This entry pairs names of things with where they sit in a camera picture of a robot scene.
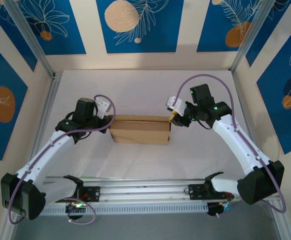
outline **metal frame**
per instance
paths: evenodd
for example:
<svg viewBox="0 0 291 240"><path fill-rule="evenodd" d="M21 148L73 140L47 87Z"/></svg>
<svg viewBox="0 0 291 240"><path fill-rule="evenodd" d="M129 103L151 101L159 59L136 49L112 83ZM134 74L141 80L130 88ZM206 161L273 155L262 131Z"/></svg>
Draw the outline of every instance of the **metal frame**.
<svg viewBox="0 0 291 240"><path fill-rule="evenodd" d="M269 202L274 205L276 208L281 209L282 203L278 200L269 200ZM272 209L272 213L275 219L275 223L281 239L283 240L291 240L291 220L287 217L287 215L283 215L278 213L277 211Z"/></svg>
<svg viewBox="0 0 291 240"><path fill-rule="evenodd" d="M249 48L251 47L253 41L255 40L262 24L265 22L275 2L276 0L262 1L259 10L257 11L252 20L251 27L249 27L249 30L244 36L242 43L237 51L237 54L233 60L233 63L230 67L232 74L234 74L237 71L241 61L245 58Z"/></svg>
<svg viewBox="0 0 291 240"><path fill-rule="evenodd" d="M27 20L25 19L20 8L18 7L18 4L16 3L15 0L2 0L2 2L8 14L14 21L16 27L22 34L22 37L24 38L24 40L30 47L31 51L33 52L34 56L41 63L46 74L52 80L54 78L54 73L46 58L45 52L43 51L41 45L39 44L35 34L32 32Z"/></svg>
<svg viewBox="0 0 291 240"><path fill-rule="evenodd" d="M34 143L31 148L28 160L32 159L40 150L40 144L46 130L46 125L47 125L47 121L49 119L49 116L52 110L52 106L55 102L55 98L56 98L56 94L59 88L61 77L62 77L62 73L60 72L56 73L54 75L52 82L50 83L49 91L45 98L45 103L44 103L43 111L41 114L39 126L35 132L35 139L34 139Z"/></svg>

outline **white surface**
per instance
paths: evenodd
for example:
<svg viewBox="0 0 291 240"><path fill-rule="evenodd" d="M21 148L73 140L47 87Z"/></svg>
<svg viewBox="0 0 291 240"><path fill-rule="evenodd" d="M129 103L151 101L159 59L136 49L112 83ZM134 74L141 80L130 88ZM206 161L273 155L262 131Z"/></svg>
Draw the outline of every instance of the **white surface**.
<svg viewBox="0 0 291 240"><path fill-rule="evenodd" d="M49 139L58 122L75 109L79 98L93 98L97 94L110 97L118 115L169 117L168 97L175 94L187 78L201 73L213 74L228 84L234 96L237 120L244 126L233 78L227 70L68 70L63 73L43 142ZM208 77L192 80L182 90L180 98L190 101L189 88L204 83L209 85L216 102L224 101L230 105L226 89ZM244 174L222 138L213 130L193 122L189 128L172 126L168 145L114 143L108 132L94 133L79 141L50 174L194 179L218 171Z"/></svg>
<svg viewBox="0 0 291 240"><path fill-rule="evenodd" d="M47 56L54 72L70 69L228 69L237 55L236 51L197 52L210 0L184 0L175 53L107 54L97 2L70 0L70 3L86 54Z"/></svg>

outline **wall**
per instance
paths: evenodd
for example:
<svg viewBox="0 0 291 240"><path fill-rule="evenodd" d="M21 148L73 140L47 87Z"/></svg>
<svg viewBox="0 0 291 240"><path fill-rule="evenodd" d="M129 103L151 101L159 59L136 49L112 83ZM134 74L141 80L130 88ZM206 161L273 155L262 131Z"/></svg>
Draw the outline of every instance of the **wall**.
<svg viewBox="0 0 291 240"><path fill-rule="evenodd" d="M259 0L17 1L55 72L228 69L260 3ZM1 5L0 25L19 52L26 52L25 59L33 68L33 56L20 44L20 35L11 33L16 27Z"/></svg>
<svg viewBox="0 0 291 240"><path fill-rule="evenodd" d="M13 95L9 95L5 102L6 88L0 88L0 99L3 100L0 102L0 138L7 138L7 145L0 148L1 180L5 173L15 173L27 161L50 81L40 64L34 71L28 66L1 27L0 55L3 56L0 57L0 86L9 86L14 95L14 102ZM9 116L14 103L15 111ZM0 187L0 221L5 216L1 202Z"/></svg>
<svg viewBox="0 0 291 240"><path fill-rule="evenodd" d="M291 216L291 3L273 28L254 62L245 59L235 77L257 145L285 167L281 189Z"/></svg>

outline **cable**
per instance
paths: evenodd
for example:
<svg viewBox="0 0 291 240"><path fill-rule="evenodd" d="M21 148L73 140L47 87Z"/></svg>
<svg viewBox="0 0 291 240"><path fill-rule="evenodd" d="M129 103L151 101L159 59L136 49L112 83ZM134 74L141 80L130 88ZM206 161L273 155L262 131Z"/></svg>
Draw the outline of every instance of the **cable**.
<svg viewBox="0 0 291 240"><path fill-rule="evenodd" d="M218 78L217 76L213 76L211 74L206 74L206 73L203 73L203 74L197 74L197 75L194 75L190 78L188 78L187 80L185 80L179 90L177 91L177 94L176 94L176 97L175 97L175 100L174 100L174 103L172 104L172 107L174 107L177 103L177 100L179 98L179 95L180 95L180 92L182 90L182 88L189 82L191 81L192 79L195 79L195 78L199 78L199 77L209 77L209 78L213 78L215 80L217 80L218 82L220 82L224 87L225 89L227 90L228 94L229 94L229 97L230 97L230 102L231 102L231 110L232 110L232 124L233 124L233 127L234 129L236 130L236 132L239 134L239 136L242 138L242 140L245 142L245 144L250 148L250 150L253 152L253 154L255 155L256 159L262 164L262 166L264 167L264 169L266 170L267 174L269 175L269 177L271 178L271 181L273 182L273 185L277 191L277 193L279 194L280 196L280 200L282 202L282 209L278 209L276 208L275 206L271 205L269 202L267 201L264 201L266 202L266 204L268 204L271 208L273 208L275 211L281 213L281 214L284 214L287 210L287 205L286 205L286 201L285 201L285 198L280 190L280 187L275 179L275 177L273 176L273 174L271 173L271 171L269 170L268 166L266 165L266 163L262 160L262 158L259 156L258 152L254 149L254 147L251 145L251 143L245 138L245 136L240 132L240 130L238 129L238 126L237 126L237 123L236 123L236 118L235 118L235 104L234 104L234 98L232 96L232 93L230 91L230 88L227 86L227 84L222 81L220 78Z"/></svg>
<svg viewBox="0 0 291 240"><path fill-rule="evenodd" d="M91 132L89 132L86 136L84 137L81 137L79 140L83 140L83 139L86 139L87 137L89 137L91 135Z"/></svg>
<svg viewBox="0 0 291 240"><path fill-rule="evenodd" d="M69 119L71 117L71 115L73 115L75 112L72 111L70 113L68 113L66 116L65 116L65 119Z"/></svg>
<svg viewBox="0 0 291 240"><path fill-rule="evenodd" d="M96 211L95 209L90 205L88 204L87 202L83 201L82 199L79 199L79 198L76 198L76 197L65 197L63 198L63 200L70 200L70 201L76 201L76 202L80 202L82 204L85 204L88 206L88 208L90 208L93 212L93 219L91 221L87 221L87 222L78 222L78 221L74 221L70 218L70 212L73 210L73 209L76 209L76 208L73 208L71 210L69 210L69 212L67 213L66 217L67 219L69 220L70 223L73 223L73 224L78 224L78 225L88 225L88 224L92 224L95 219L96 219Z"/></svg>
<svg viewBox="0 0 291 240"><path fill-rule="evenodd" d="M203 128L206 129L206 130L211 130L211 129L212 129L212 127L207 128L207 127L206 127L205 125L203 125L202 122L200 122L199 120L198 120L197 122L201 125L201 127L203 127Z"/></svg>
<svg viewBox="0 0 291 240"><path fill-rule="evenodd" d="M19 188L20 188L23 180L31 172L31 169L33 169L33 167L42 158L42 156L51 148L51 146L53 146L57 141L59 141L63 137L68 136L70 134L75 134L75 133L92 133L92 132L102 131L102 130L107 129L108 127L110 127L110 125L114 122L115 117L116 117L116 107L115 107L113 101L110 98L108 98L107 96L105 96L105 95L98 94L98 95L94 96L94 99L96 99L97 97L101 97L101 98L107 99L110 102L111 106L113 107L113 117L112 117L111 121L107 125L105 125L103 127L100 127L100 128L95 128L95 129L78 129L78 130L72 130L72 131L65 132L64 134L62 134L59 137L57 137L54 141L52 141L52 144L49 144L45 149L42 150L42 152L36 157L36 159L33 161L33 163L29 166L28 171L24 172L24 174L22 175L22 177L20 178L19 182L15 186L14 191L13 191L13 193L11 195L11 198L10 198L10 201L9 201L9 205L7 207L7 220L9 221L9 223L11 225L17 225L23 219L25 219L25 217L22 217L18 221L15 221L15 222L12 221L12 219L11 219L11 211L12 211L13 202L15 200L16 194L17 194L17 192L18 192L18 190L19 190Z"/></svg>
<svg viewBox="0 0 291 240"><path fill-rule="evenodd" d="M187 186L185 189L183 189L183 192L186 194L186 195L190 195L190 192L189 192L189 187Z"/></svg>

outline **black bracket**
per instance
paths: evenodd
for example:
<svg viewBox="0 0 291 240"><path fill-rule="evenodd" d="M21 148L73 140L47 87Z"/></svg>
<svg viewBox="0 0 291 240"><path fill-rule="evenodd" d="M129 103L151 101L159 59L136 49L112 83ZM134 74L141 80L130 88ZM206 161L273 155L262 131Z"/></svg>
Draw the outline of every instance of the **black bracket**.
<svg viewBox="0 0 291 240"><path fill-rule="evenodd" d="M223 192L208 191L204 184L190 184L190 200L226 200L227 195Z"/></svg>
<svg viewBox="0 0 291 240"><path fill-rule="evenodd" d="M189 196L190 200L223 200L227 199L224 192L216 191L212 185L211 179L223 172L219 171L207 176L204 179L204 184L190 184Z"/></svg>
<svg viewBox="0 0 291 240"><path fill-rule="evenodd" d="M100 197L100 187L99 186L84 186L84 181L81 179L67 175L64 176L63 178L69 179L73 181L76 184L76 189L73 194L73 198L77 198L80 200L83 200L87 203L98 203L99 202L99 197ZM70 200L59 200L58 203L68 203L71 202Z"/></svg>
<svg viewBox="0 0 291 240"><path fill-rule="evenodd" d="M100 198L100 187L99 186L84 186L81 189L81 192L79 193L80 197L79 199L85 201L86 203L98 203ZM70 202L68 205L65 206L65 213L85 213L87 207L86 206L76 206L72 205L72 202ZM72 220L78 220L83 215L72 215L69 216Z"/></svg>

